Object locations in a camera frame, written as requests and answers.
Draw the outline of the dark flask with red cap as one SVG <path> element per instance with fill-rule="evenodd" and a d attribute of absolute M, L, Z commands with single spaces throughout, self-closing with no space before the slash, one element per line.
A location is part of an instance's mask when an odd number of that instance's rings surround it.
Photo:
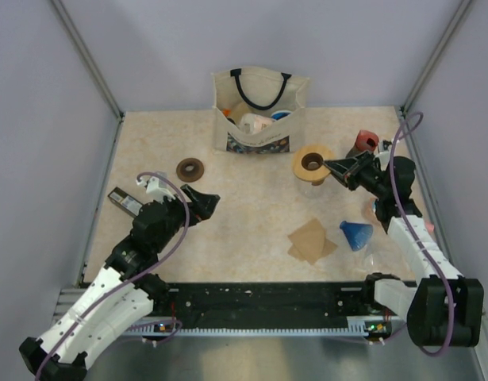
<path fill-rule="evenodd" d="M 375 133 L 361 129 L 352 148 L 346 154 L 346 158 L 357 156 L 363 152 L 374 152 L 378 143 L 379 137 Z"/>

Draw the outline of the brown paper coffee filter stack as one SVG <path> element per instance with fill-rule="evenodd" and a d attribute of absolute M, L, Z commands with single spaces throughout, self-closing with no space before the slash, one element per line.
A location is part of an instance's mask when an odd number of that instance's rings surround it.
<path fill-rule="evenodd" d="M 288 238 L 291 242 L 288 254 L 310 265 L 338 249 L 338 245 L 326 237 L 325 228 L 316 218 L 296 229 Z"/>

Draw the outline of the beige canvas tote bag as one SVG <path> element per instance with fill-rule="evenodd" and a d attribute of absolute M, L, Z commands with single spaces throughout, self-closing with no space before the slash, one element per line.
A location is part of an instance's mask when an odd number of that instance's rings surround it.
<path fill-rule="evenodd" d="M 214 73 L 212 80 L 215 149 L 275 154 L 304 145 L 309 78 L 239 67 Z"/>

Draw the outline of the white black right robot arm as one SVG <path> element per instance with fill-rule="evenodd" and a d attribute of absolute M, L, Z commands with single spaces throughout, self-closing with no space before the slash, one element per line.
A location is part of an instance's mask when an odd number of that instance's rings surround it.
<path fill-rule="evenodd" d="M 405 323 L 418 347 L 474 347 L 479 343 L 484 289 L 457 270 L 433 240 L 411 197 L 415 163 L 395 156 L 385 169 L 370 152 L 326 160 L 330 174 L 351 191 L 362 187 L 376 198 L 375 215 L 401 249 L 414 273 L 415 287 L 393 275 L 374 273 L 360 305 L 369 314 L 387 308 Z"/>

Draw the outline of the clear glass server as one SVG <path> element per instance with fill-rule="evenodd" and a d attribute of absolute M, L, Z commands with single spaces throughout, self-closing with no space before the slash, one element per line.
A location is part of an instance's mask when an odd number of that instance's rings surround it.
<path fill-rule="evenodd" d="M 325 181 L 305 182 L 300 186 L 300 192 L 307 198 L 319 198 L 325 192 Z"/>

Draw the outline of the blue cone dripper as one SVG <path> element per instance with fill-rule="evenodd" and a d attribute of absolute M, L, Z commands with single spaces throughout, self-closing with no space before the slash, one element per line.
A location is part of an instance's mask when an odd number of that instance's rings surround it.
<path fill-rule="evenodd" d="M 343 232 L 346 240 L 353 252 L 363 249 L 372 238 L 374 228 L 372 225 L 342 221 L 340 230 Z"/>

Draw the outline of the dark rectangular box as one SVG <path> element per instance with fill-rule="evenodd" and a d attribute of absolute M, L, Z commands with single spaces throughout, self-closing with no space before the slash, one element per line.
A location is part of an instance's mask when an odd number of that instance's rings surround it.
<path fill-rule="evenodd" d="M 108 193 L 107 197 L 117 208 L 128 214 L 130 217 L 137 217 L 143 206 L 141 202 L 120 187 L 113 188 L 111 192 Z"/>

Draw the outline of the clear pink lotion bottle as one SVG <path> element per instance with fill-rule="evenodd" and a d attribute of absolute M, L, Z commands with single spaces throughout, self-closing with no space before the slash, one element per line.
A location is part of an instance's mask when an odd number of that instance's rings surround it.
<path fill-rule="evenodd" d="M 379 220 L 375 216 L 376 201 L 377 201 L 376 198 L 370 198 L 365 204 L 365 206 L 363 207 L 362 215 L 364 218 L 370 221 L 371 224 L 380 225 Z M 430 221 L 425 221 L 425 226 L 429 233 L 434 233 L 435 231 L 434 224 L 432 224 Z"/>

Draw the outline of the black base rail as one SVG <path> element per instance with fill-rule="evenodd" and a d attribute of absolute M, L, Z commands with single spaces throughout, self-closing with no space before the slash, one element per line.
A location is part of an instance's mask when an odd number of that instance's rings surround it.
<path fill-rule="evenodd" d="M 151 315 L 184 329 L 345 328 L 366 317 L 361 282 L 171 283 Z"/>

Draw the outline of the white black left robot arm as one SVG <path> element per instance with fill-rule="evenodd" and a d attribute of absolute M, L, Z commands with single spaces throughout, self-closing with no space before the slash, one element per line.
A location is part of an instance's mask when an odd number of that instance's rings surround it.
<path fill-rule="evenodd" d="M 170 192 L 149 183 L 129 234 L 112 250 L 89 287 L 49 330 L 19 347 L 36 380 L 83 380 L 97 358 L 131 325 L 169 307 L 166 283 L 152 270 L 175 235 L 210 219 L 221 200 L 184 184 Z"/>

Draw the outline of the wooden dripper stand disc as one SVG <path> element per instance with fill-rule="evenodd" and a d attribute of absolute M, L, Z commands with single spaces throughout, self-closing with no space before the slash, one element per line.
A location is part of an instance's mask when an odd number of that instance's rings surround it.
<path fill-rule="evenodd" d="M 334 153 L 324 145 L 306 145 L 295 152 L 292 172 L 296 179 L 315 187 L 320 186 L 331 174 L 324 162 L 334 158 Z"/>

